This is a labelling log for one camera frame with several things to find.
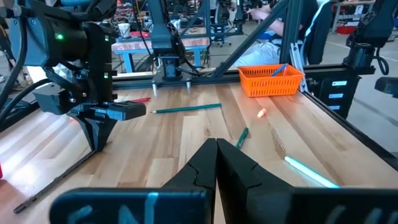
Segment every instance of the green pencil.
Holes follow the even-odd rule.
[[[243,129],[243,132],[242,132],[242,134],[241,134],[241,137],[239,137],[239,140],[238,140],[238,142],[237,142],[236,145],[235,145],[235,147],[236,147],[237,149],[241,149],[244,140],[245,140],[246,137],[248,136],[248,133],[249,133],[249,128],[244,128],[244,129]]]
[[[214,103],[210,105],[201,105],[201,106],[186,106],[182,108],[162,109],[162,110],[151,111],[151,113],[173,113],[179,111],[200,110],[200,109],[216,108],[216,107],[221,107],[221,103]]]

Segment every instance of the white label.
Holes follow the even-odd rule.
[[[347,85],[347,81],[335,81],[331,83],[332,86],[344,86]]]
[[[332,110],[339,110],[340,109],[340,105],[338,106],[329,106],[330,109]]]
[[[337,98],[342,98],[344,93],[335,93],[335,94],[329,94],[329,99],[337,99]]]

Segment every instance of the orange basket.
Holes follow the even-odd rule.
[[[287,65],[277,75],[271,76],[283,65],[239,67],[241,86],[248,97],[293,95],[304,73]]]

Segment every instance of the wooden tabletop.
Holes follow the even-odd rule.
[[[204,27],[192,27],[189,28],[186,32],[187,35],[191,34],[206,34],[206,30]],[[187,38],[182,39],[182,43],[185,47],[194,47],[194,46],[207,46],[210,44],[210,39],[208,37],[199,37],[199,38]],[[152,43],[150,40],[146,41],[146,44],[149,49],[152,48]],[[146,49],[143,41],[131,41],[131,42],[122,42],[115,43],[112,45],[112,51],[120,51],[120,50],[139,50]]]
[[[106,149],[62,185],[20,215],[14,207],[45,187],[90,149],[79,125],[68,116],[39,110],[0,134],[1,223],[47,223],[54,198],[77,187],[160,187],[181,169],[207,138],[235,144],[263,168],[295,186],[321,187],[284,162],[302,161],[338,185],[397,188],[398,173],[301,93],[248,98],[239,84],[119,91],[119,100],[152,97],[147,110],[222,103],[222,108],[151,114],[120,121]],[[265,117],[257,113],[267,109]],[[216,222],[223,223],[220,198]]]

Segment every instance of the orange eraser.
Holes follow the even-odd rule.
[[[262,110],[260,110],[260,112],[257,114],[258,118],[263,117],[265,114],[267,113],[267,110],[265,108],[263,108]]]

